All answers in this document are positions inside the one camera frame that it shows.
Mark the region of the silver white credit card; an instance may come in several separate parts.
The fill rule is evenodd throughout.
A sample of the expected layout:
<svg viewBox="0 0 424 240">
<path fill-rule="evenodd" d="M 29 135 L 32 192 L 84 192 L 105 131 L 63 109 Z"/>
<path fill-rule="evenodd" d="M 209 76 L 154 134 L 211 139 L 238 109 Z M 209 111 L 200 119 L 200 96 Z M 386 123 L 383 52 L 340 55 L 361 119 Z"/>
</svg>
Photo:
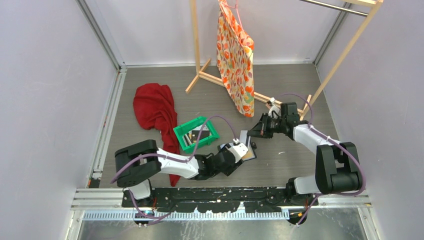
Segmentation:
<svg viewBox="0 0 424 240">
<path fill-rule="evenodd" d="M 239 135 L 239 142 L 243 143 L 244 145 L 249 145 L 249 136 L 248 136 L 248 130 L 241 130 Z"/>
</svg>

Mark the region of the black card holder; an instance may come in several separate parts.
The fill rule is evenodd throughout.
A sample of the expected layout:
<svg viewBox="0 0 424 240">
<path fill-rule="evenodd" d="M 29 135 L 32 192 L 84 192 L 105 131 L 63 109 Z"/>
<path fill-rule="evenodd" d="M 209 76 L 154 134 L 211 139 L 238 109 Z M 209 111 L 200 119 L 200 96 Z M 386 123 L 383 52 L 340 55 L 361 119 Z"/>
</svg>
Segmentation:
<svg viewBox="0 0 424 240">
<path fill-rule="evenodd" d="M 256 150 L 256 144 L 255 143 L 253 143 L 253 145 L 252 145 L 252 142 L 250 141 L 250 140 L 248 140 L 247 142 L 247 148 L 248 148 L 248 151 L 247 151 L 247 153 L 241 158 L 241 160 L 243 160 L 243 161 L 249 161 L 249 160 L 253 160 L 253 159 L 256 159 L 257 158 L 257 155 L 256 155 L 256 153 L 255 153 L 255 150 Z M 221 150 L 221 149 L 223 149 L 223 148 L 225 148 L 225 146 L 226 145 L 228 145 L 228 146 L 230 146 L 230 147 L 232 147 L 233 145 L 234 145 L 234 143 L 233 142 L 230 142 L 230 143 L 226 143 L 226 144 L 221 144 L 221 145 L 219 145 L 218 147 L 217 147 L 217 149 L 218 150 Z"/>
</svg>

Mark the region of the green plastic bin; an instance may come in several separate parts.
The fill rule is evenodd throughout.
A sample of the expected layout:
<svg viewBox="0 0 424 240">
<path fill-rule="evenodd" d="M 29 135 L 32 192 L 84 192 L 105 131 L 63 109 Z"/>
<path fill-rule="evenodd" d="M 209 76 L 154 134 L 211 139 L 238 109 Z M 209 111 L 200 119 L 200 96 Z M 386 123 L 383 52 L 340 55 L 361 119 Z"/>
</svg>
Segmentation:
<svg viewBox="0 0 424 240">
<path fill-rule="evenodd" d="M 220 138 L 210 121 L 202 126 L 206 120 L 206 117 L 199 116 L 173 128 L 180 147 L 185 153 L 193 153 L 196 144 L 198 144 L 197 148 L 201 148 Z"/>
</svg>

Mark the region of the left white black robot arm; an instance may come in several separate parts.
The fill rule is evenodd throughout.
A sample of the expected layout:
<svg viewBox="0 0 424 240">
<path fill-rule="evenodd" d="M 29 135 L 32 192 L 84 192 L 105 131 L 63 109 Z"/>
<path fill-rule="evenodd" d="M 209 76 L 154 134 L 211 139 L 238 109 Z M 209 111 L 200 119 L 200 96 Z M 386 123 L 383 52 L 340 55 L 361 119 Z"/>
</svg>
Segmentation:
<svg viewBox="0 0 424 240">
<path fill-rule="evenodd" d="M 141 207 L 153 202 L 150 178 L 156 174 L 176 175 L 205 181 L 218 174 L 231 175 L 242 163 L 249 149 L 235 139 L 216 154 L 179 155 L 157 147 L 152 139 L 121 148 L 114 154 L 116 174 L 111 182 L 126 188 Z"/>
</svg>

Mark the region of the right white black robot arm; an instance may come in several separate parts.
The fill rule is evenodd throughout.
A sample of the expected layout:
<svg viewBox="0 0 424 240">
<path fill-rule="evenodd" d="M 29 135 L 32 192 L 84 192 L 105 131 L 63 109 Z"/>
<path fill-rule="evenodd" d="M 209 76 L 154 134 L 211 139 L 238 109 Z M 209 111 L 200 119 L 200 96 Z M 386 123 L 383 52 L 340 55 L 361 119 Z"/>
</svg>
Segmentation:
<svg viewBox="0 0 424 240">
<path fill-rule="evenodd" d="M 353 195 L 364 190 L 364 179 L 352 142 L 340 142 L 318 131 L 307 120 L 302 120 L 295 102 L 282 103 L 280 111 L 269 110 L 247 135 L 271 139 L 284 134 L 304 145 L 315 155 L 315 173 L 289 179 L 285 198 L 291 205 L 299 205 L 309 194 Z"/>
</svg>

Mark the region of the orange floral tote bag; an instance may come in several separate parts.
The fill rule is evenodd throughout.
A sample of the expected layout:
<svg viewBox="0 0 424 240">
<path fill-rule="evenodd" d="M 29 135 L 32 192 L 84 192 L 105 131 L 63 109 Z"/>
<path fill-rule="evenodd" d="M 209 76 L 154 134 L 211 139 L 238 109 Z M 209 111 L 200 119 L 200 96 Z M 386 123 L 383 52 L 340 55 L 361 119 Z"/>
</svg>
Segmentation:
<svg viewBox="0 0 424 240">
<path fill-rule="evenodd" d="M 226 0 L 219 0 L 216 66 L 237 111 L 245 117 L 255 112 L 253 39 L 239 23 Z"/>
</svg>

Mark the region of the red cloth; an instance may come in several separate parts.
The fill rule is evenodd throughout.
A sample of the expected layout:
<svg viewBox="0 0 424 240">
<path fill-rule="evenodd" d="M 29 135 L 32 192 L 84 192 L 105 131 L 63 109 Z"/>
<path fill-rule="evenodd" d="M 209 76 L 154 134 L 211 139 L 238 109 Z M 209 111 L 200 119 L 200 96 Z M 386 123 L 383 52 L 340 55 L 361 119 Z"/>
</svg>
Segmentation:
<svg viewBox="0 0 424 240">
<path fill-rule="evenodd" d="M 141 128 L 160 131 L 165 151 L 180 153 L 180 143 L 174 132 L 178 125 L 178 114 L 168 85 L 146 83 L 139 86 L 133 98 L 133 110 Z"/>
</svg>

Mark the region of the perforated metal rail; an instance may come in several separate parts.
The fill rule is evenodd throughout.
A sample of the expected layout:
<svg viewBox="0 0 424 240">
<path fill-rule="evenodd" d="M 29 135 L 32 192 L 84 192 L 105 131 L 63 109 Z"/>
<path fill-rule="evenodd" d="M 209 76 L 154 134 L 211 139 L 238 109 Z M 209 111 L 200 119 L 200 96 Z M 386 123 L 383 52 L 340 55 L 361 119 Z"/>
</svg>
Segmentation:
<svg viewBox="0 0 424 240">
<path fill-rule="evenodd" d="M 82 215 L 86 221 L 141 221 L 145 218 L 139 215 L 135 209 L 124 210 L 86 210 Z M 235 212 L 213 213 L 208 210 L 205 213 L 172 212 L 164 218 L 166 221 L 238 221 L 238 220 L 289 220 L 290 214 L 287 209 L 278 212 L 250 212 L 237 210 Z"/>
</svg>

